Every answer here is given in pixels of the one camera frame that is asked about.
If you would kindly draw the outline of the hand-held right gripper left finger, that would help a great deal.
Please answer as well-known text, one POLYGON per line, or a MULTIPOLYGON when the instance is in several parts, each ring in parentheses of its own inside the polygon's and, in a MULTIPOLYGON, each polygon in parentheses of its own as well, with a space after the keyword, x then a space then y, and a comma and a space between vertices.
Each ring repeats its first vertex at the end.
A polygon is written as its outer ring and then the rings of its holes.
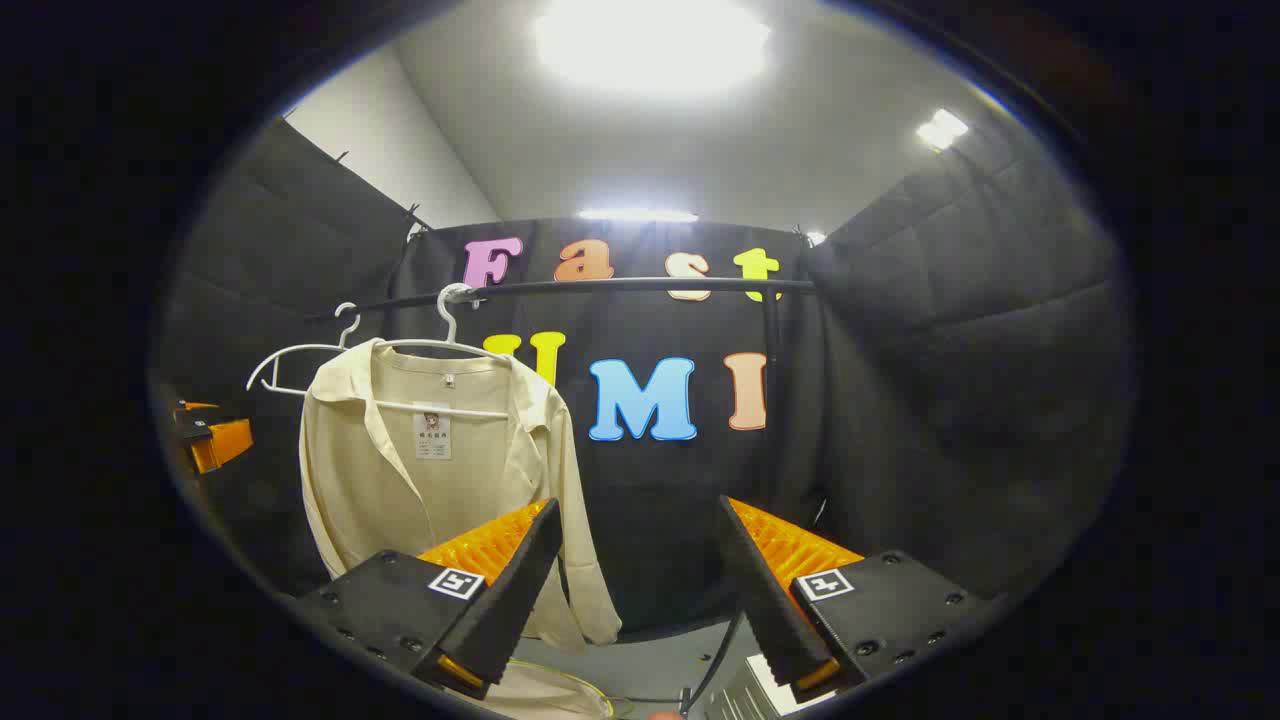
POLYGON ((300 614, 398 673, 484 700, 562 542, 558 501, 538 501, 416 556, 383 550, 303 596, 300 614))

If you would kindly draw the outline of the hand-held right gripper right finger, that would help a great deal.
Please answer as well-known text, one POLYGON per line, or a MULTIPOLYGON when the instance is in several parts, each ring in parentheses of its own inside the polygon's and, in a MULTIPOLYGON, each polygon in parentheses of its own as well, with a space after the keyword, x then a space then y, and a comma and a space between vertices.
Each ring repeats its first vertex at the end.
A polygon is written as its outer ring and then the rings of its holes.
POLYGON ((718 546, 776 684, 804 702, 896 676, 973 635, 988 597, 901 550, 860 555, 737 498, 718 546))

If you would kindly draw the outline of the cream laundry hamper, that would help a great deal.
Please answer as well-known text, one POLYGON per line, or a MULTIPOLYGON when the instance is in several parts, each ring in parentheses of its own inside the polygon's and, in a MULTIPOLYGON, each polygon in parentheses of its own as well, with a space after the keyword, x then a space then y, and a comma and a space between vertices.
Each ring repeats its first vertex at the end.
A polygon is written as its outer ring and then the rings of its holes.
POLYGON ((511 720, 614 720, 613 702, 594 684, 521 660, 509 661, 486 697, 471 702, 511 720))

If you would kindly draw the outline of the cream collared shirt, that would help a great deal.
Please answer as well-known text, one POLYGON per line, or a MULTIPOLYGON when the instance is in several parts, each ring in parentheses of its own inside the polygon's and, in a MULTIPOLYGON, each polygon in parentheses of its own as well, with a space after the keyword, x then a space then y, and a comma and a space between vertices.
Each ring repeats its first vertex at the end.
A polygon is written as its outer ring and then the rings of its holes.
POLYGON ((622 621, 593 541, 571 411, 521 361, 356 345, 306 391, 300 474, 332 577, 383 550, 421 553, 557 500, 563 543, 524 634, 570 652, 617 641, 622 621))

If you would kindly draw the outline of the white hanger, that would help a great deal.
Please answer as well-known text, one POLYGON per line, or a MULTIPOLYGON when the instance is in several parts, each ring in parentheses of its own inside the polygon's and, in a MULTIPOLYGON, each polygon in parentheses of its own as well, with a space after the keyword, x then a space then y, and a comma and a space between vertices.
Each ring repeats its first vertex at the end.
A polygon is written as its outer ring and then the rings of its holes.
MULTIPOLYGON (((443 340, 392 340, 381 341, 378 343, 379 347, 398 348, 398 347, 429 347, 429 348, 444 348, 452 350, 461 354, 468 354, 479 357, 489 357, 503 366, 511 366, 512 359, 500 354, 493 354, 484 348, 460 343, 457 341, 458 333, 458 319, 451 310, 451 305, 456 299, 462 302, 472 302, 475 300, 474 292, 476 290, 466 283, 451 283, 431 295, 413 296, 411 299, 398 299, 388 300, 385 302, 378 304, 376 307, 369 305, 364 313, 374 313, 375 310, 387 311, 392 309, 401 307, 421 307, 426 306, 428 301, 431 300, 435 304, 436 313, 440 319, 445 323, 445 336, 443 340)), ((460 416, 468 419, 483 419, 483 420, 506 420, 508 415, 506 413, 483 411, 483 410, 467 410, 457 409, 439 404, 424 404, 424 402, 393 402, 388 400, 374 400, 375 405, 379 407, 404 410, 408 413, 425 413, 435 414, 438 416, 460 416)))
POLYGON ((348 316, 349 323, 340 329, 335 343, 292 345, 269 354, 250 373, 250 377, 244 383, 244 391, 251 392, 255 389, 262 389, 271 395, 284 395, 298 398, 306 396, 306 389, 280 383, 282 361, 285 357, 297 354, 325 352, 338 356, 347 352, 349 350, 349 337, 362 325, 364 314, 370 311, 370 306, 357 306, 355 302, 343 302, 338 305, 332 319, 340 322, 344 316, 348 316))

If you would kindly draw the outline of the black clothes rack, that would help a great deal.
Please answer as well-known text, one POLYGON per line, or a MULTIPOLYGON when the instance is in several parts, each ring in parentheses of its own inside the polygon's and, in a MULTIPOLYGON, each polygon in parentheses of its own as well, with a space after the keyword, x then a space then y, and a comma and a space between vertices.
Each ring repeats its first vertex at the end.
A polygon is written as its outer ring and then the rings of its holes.
MULTIPOLYGON (((456 283, 434 293, 440 315, 449 328, 456 328, 451 304, 483 300, 547 295, 563 299, 573 293, 593 297, 625 292, 659 292, 696 290, 718 292, 758 292, 764 351, 732 354, 731 372, 749 369, 749 379, 736 379, 737 409, 748 406, 748 391, 758 389, 760 397, 751 402, 755 414, 737 414, 733 428, 741 432, 763 430, 765 443, 758 450, 759 466, 750 470, 744 483, 750 503, 808 524, 822 507, 818 474, 803 461, 797 441, 801 429, 815 429, 820 423, 820 406, 797 395, 803 387, 820 389, 820 379, 804 380, 804 370, 820 368, 823 316, 814 284, 800 281, 742 279, 672 279, 627 278, 613 281, 538 282, 512 286, 474 288, 456 283)), ((360 457, 365 468, 383 471, 394 487, 410 495, 410 509, 419 524, 440 525, 445 511, 476 512, 483 507, 520 509, 530 502, 554 518, 563 518, 571 532, 588 527, 588 506, 575 451, 570 407, 556 387, 535 368, 521 363, 513 354, 458 345, 453 337, 439 342, 440 348, 461 351, 460 360, 428 360, 431 374, 480 375, 503 388, 500 398, 488 410, 457 407, 447 395, 430 395, 425 384, 411 389, 407 400, 379 398, 372 391, 371 365, 376 357, 393 357, 398 342, 369 340, 352 348, 335 347, 335 357, 323 364, 311 383, 301 391, 303 429, 300 437, 300 462, 303 482, 303 503, 312 519, 324 514, 326 487, 334 486, 337 471, 321 450, 338 439, 330 433, 315 438, 314 411, 321 404, 353 404, 356 429, 351 438, 342 438, 343 459, 360 457), (429 495, 429 483, 417 482, 399 451, 390 441, 383 413, 388 409, 412 413, 415 416, 435 415, 474 421, 503 421, 507 425, 506 446, 494 450, 492 466, 471 477, 457 471, 457 482, 442 486, 429 495)))

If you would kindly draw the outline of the white ribbed panel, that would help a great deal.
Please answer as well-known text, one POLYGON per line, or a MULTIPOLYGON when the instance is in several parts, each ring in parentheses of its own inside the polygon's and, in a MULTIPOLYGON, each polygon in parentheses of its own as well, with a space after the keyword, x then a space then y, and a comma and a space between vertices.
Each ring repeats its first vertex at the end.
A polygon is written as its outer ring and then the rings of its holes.
POLYGON ((788 685, 774 683, 764 655, 755 653, 710 694, 699 720, 783 720, 805 706, 788 685))

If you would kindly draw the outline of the black backdrop cloth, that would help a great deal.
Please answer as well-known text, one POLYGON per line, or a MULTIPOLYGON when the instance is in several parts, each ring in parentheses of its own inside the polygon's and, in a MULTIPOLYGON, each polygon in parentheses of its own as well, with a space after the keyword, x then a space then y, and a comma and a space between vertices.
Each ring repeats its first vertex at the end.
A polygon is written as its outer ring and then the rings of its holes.
MULTIPOLYGON (((812 519, 840 544, 899 548, 982 594, 1034 585, 1108 492, 1135 388, 1117 245, 1033 131, 963 113, 970 131, 826 241, 713 222, 550 217, 408 236, 388 199, 278 126, 210 195, 148 354, 173 398, 252 421, 253 447, 216 474, 212 506, 280 591, 332 575, 300 474, 305 400, 244 391, 292 345, 335 343, 343 302, 374 307, 474 288, 627 278, 800 281, 823 316, 820 368, 797 395, 818 474, 812 519)), ((567 402, 616 642, 730 614, 714 527, 745 500, 763 430, 737 409, 732 354, 760 354, 758 292, 696 290, 452 304, 457 341, 513 354, 567 402)), ((435 304, 365 313, 348 347, 443 340, 435 304)))

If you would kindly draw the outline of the small ceiling light panel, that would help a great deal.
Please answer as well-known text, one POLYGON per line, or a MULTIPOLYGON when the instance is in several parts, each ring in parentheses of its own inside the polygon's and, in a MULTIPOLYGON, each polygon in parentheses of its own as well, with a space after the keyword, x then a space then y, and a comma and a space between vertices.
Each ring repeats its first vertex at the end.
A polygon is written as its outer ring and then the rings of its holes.
POLYGON ((970 131, 970 126, 945 108, 916 127, 916 137, 931 150, 942 152, 970 131))

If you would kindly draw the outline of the large ceiling light panel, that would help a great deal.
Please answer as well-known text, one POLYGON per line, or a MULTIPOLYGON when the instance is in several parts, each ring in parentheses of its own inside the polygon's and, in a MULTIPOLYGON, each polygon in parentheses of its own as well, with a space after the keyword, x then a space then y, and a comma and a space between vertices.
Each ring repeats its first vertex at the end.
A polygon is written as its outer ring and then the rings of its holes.
POLYGON ((733 0, 552 0, 531 33, 538 60, 572 85, 675 97, 750 81, 772 28, 733 0))

